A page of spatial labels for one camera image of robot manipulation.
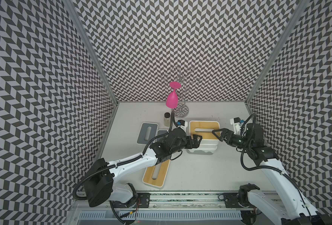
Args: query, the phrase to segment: black and white patterned wall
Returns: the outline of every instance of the black and white patterned wall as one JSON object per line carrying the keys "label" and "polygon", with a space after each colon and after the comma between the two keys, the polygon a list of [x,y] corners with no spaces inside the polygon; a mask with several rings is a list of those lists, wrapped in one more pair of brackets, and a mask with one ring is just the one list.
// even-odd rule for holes
{"label": "black and white patterned wall", "polygon": [[119,101],[165,101],[173,66],[187,100],[245,100],[299,2],[73,1]]}
{"label": "black and white patterned wall", "polygon": [[60,0],[0,0],[0,225],[64,221],[112,109]]}
{"label": "black and white patterned wall", "polygon": [[307,197],[332,215],[332,0],[312,0],[251,102]]}

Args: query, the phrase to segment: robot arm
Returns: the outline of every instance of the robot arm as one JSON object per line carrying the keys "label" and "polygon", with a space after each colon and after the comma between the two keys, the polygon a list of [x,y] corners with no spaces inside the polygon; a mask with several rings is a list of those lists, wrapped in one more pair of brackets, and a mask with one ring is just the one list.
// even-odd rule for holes
{"label": "robot arm", "polygon": [[[96,160],[85,176],[91,178],[85,178],[82,183],[90,207],[98,206],[106,200],[119,201],[128,207],[133,206],[138,198],[137,192],[130,183],[121,184],[119,181],[122,177],[167,161],[173,153],[182,149],[198,148],[202,136],[186,136],[187,122],[180,120],[178,123],[178,128],[169,132],[163,140],[151,144],[145,152],[116,161],[105,162],[103,158]],[[74,198],[86,200],[76,195],[77,189],[78,186],[74,188]]]}
{"label": "robot arm", "polygon": [[[330,217],[320,214],[316,207],[299,191],[297,184],[287,175],[275,151],[264,145],[263,128],[259,124],[247,124],[246,133],[243,136],[242,133],[238,134],[238,131],[243,131],[238,124],[240,119],[235,118],[230,121],[234,126],[234,131],[223,128],[214,130],[213,134],[221,142],[225,141],[230,146],[243,149],[241,153],[243,168],[249,171],[261,169],[280,196],[286,210],[275,204],[254,184],[240,187],[239,204],[244,207],[254,205],[276,225],[332,224]],[[218,131],[221,131],[220,136],[216,135]],[[243,164],[245,152],[254,161],[256,167],[245,167]]]}

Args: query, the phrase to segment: wooden lid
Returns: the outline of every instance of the wooden lid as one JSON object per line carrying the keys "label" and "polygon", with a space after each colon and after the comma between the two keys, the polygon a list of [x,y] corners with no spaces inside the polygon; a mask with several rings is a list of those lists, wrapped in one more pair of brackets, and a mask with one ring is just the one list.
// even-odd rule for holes
{"label": "wooden lid", "polygon": [[218,122],[213,121],[191,121],[190,122],[190,135],[193,134],[201,135],[202,139],[211,139],[211,140],[217,140],[217,137],[215,137],[212,133],[213,130],[218,130],[220,128],[220,125]]}

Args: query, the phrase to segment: tabletop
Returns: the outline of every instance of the tabletop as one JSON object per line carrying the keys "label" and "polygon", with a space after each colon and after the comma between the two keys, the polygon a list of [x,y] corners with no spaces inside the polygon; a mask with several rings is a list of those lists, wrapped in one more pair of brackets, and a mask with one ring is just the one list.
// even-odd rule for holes
{"label": "tabletop", "polygon": [[[249,113],[244,102],[188,102],[190,113],[185,121],[218,121],[220,128],[233,130],[230,119],[247,119]],[[143,122],[164,126],[164,113],[170,112],[165,103],[120,103],[101,157],[105,161],[118,160],[141,152],[145,145],[137,144]],[[247,167],[254,162],[244,155]],[[170,162],[162,189],[142,182],[145,169],[125,176],[121,182],[132,183],[137,191],[237,191],[240,185],[256,184],[263,191],[275,189],[261,170],[247,171],[240,163],[240,152],[220,142],[213,155],[196,155],[183,151]]]}

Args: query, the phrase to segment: round metal base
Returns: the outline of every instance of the round metal base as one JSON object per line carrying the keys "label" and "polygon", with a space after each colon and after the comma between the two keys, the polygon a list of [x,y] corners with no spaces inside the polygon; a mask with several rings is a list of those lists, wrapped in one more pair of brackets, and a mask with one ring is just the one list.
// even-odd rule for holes
{"label": "round metal base", "polygon": [[173,112],[175,112],[175,117],[177,118],[184,118],[188,115],[189,109],[186,105],[183,103],[179,103],[175,109],[173,109]]}

